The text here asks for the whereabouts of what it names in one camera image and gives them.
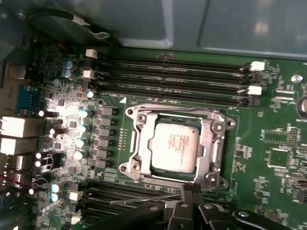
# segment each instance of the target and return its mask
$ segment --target chip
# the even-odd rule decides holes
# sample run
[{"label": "chip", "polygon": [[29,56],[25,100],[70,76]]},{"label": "chip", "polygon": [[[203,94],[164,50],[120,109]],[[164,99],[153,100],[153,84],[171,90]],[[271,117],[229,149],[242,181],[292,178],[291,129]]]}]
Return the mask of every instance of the chip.
[{"label": "chip", "polygon": [[197,128],[159,123],[149,146],[153,153],[152,166],[172,172],[192,173],[198,145]]},{"label": "chip", "polygon": [[69,173],[75,174],[76,173],[76,167],[69,167],[68,171]]},{"label": "chip", "polygon": [[58,106],[64,106],[65,100],[60,99],[58,100]]},{"label": "chip", "polygon": [[273,168],[287,168],[289,156],[288,150],[271,149],[268,165]]},{"label": "chip", "polygon": [[55,143],[54,144],[54,148],[57,149],[57,150],[61,149],[61,144],[60,143]]},{"label": "chip", "polygon": [[76,127],[77,127],[77,122],[75,122],[75,121],[70,121],[69,127],[70,127],[70,128],[76,128]]}]

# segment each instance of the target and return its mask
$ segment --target cable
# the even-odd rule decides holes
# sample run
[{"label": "cable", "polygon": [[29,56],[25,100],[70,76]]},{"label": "cable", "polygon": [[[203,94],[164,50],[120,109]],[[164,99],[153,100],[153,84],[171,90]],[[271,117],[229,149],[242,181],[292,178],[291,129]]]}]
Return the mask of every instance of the cable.
[{"label": "cable", "polygon": [[145,202],[145,201],[150,201],[150,200],[161,200],[164,198],[170,198],[170,197],[175,197],[179,195],[180,193],[175,193],[175,194],[160,195],[160,196],[149,197],[149,198],[136,198],[136,199],[131,199],[131,200],[113,200],[110,202],[110,205],[125,205],[125,204]]},{"label": "cable", "polygon": [[[37,183],[37,182],[40,181],[40,180],[43,180],[43,181],[46,182],[45,186],[42,186],[42,185],[40,185],[40,184]],[[40,187],[40,188],[44,188],[44,189],[46,189],[46,188],[49,187],[49,182],[48,182],[44,177],[38,178],[37,180],[35,180],[35,181],[33,182],[33,184],[35,184],[36,186],[38,186],[38,187]]]},{"label": "cable", "polygon": [[0,178],[3,179],[3,180],[6,180],[6,181],[12,182],[14,184],[17,184],[17,185],[33,187],[32,184],[30,184],[30,183],[21,183],[21,182],[18,182],[16,180],[10,178],[10,177],[6,177],[5,175],[0,174]]},{"label": "cable", "polygon": [[[106,38],[110,38],[110,33],[109,31],[107,31],[106,29],[104,29],[103,27],[95,24],[95,23],[91,23],[89,21],[86,21],[78,16],[75,16],[71,13],[65,12],[65,11],[60,11],[60,10],[55,10],[55,9],[39,9],[36,10],[32,13],[30,13],[29,15],[26,16],[25,20],[27,25],[37,34],[40,35],[44,35],[47,36],[49,39],[51,39],[52,41],[57,42],[57,40],[52,37],[50,34],[47,34],[44,31],[41,31],[37,28],[35,28],[32,24],[34,19],[37,18],[41,18],[41,17],[47,17],[47,16],[52,16],[52,17],[59,17],[59,18],[65,18],[68,19],[80,26],[84,26],[86,27],[89,32],[93,35],[94,38],[96,38],[97,40],[104,40]],[[120,45],[120,43],[115,40],[115,39],[110,39],[110,41],[116,45]]]}]

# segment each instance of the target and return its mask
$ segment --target metal socket frame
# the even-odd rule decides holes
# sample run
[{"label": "metal socket frame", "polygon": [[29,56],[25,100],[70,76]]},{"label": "metal socket frame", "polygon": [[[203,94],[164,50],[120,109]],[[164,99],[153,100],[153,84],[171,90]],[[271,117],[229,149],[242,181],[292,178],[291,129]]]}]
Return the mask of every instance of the metal socket frame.
[{"label": "metal socket frame", "polygon": [[[201,124],[200,144],[203,154],[196,162],[196,175],[192,181],[156,176],[151,172],[152,152],[149,141],[154,138],[156,121],[159,115],[172,115],[199,120]],[[119,171],[137,183],[158,184],[178,187],[186,183],[201,184],[203,191],[226,189],[229,183],[220,176],[222,152],[226,130],[236,127],[236,121],[218,110],[208,108],[176,107],[159,104],[141,104],[126,109],[126,116],[133,120],[136,133],[131,143],[133,153],[128,162],[119,166]]]}]

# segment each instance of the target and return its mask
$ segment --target cpu socket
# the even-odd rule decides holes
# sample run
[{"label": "cpu socket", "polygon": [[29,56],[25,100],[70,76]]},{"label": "cpu socket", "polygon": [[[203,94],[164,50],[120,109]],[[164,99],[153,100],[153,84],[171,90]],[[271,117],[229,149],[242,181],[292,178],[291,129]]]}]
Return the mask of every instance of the cpu socket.
[{"label": "cpu socket", "polygon": [[141,104],[125,111],[133,119],[131,156],[119,170],[135,182],[202,190],[226,189],[220,176],[225,131],[236,121],[217,110]]}]

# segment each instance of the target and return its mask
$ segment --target gray plastic part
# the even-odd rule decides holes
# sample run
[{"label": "gray plastic part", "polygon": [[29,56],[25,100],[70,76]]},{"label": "gray plastic part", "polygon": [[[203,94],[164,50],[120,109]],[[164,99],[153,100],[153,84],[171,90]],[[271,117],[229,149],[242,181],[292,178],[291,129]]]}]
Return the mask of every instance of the gray plastic part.
[{"label": "gray plastic part", "polygon": [[[26,10],[58,8],[104,26],[124,46],[306,59],[305,0],[12,0]],[[64,41],[93,36],[68,20],[35,22]]]}]

